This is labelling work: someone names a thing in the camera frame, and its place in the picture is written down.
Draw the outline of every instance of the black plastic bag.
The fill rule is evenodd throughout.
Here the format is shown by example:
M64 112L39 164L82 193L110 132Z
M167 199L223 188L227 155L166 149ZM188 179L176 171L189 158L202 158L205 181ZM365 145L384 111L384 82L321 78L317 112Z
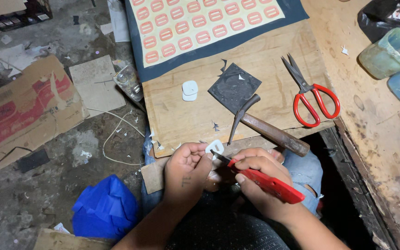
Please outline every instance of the black plastic bag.
M373 0L357 15L360 29L372 43L379 41L394 28L400 28L400 19L388 18L397 9L400 0Z

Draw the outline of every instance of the blue plastic bag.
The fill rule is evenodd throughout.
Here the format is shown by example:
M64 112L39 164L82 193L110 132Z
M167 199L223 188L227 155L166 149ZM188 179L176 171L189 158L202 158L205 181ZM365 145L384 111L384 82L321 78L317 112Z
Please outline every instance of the blue plastic bag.
M137 223L137 201L115 174L88 186L72 210L76 236L121 239Z

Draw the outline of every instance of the metal hammer head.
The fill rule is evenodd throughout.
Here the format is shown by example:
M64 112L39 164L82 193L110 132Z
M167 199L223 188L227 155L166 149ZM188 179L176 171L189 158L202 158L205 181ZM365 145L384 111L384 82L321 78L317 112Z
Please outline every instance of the metal hammer head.
M229 136L228 145L231 145L232 138L234 137L234 133L236 132L237 125L242 119L243 115L245 115L246 111L254 105L256 102L260 100L258 94L254 94L248 101L243 104L243 106L237 111L236 117L234 118L234 123L232 124L231 135Z

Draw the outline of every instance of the wrist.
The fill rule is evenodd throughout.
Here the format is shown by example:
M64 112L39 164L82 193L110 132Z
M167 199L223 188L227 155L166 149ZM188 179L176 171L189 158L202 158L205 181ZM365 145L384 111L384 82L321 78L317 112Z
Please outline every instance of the wrist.
M279 221L289 230L300 226L304 220L309 218L309 216L314 217L314 215L310 213L302 203L295 204L294 209L291 209L290 211L291 212L288 216L285 216L281 221Z
M171 202L167 199L163 199L163 201L158 204L158 208L178 221L181 221L186 213L191 210L191 207L186 206L186 204Z

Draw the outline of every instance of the forearm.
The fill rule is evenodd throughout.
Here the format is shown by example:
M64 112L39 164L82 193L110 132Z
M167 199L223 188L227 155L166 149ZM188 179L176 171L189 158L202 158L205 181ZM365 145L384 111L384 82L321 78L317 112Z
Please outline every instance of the forearm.
M161 202L112 250L163 249L185 215L186 212Z
M349 249L301 204L297 209L297 214L287 222L284 222L284 225L303 250Z

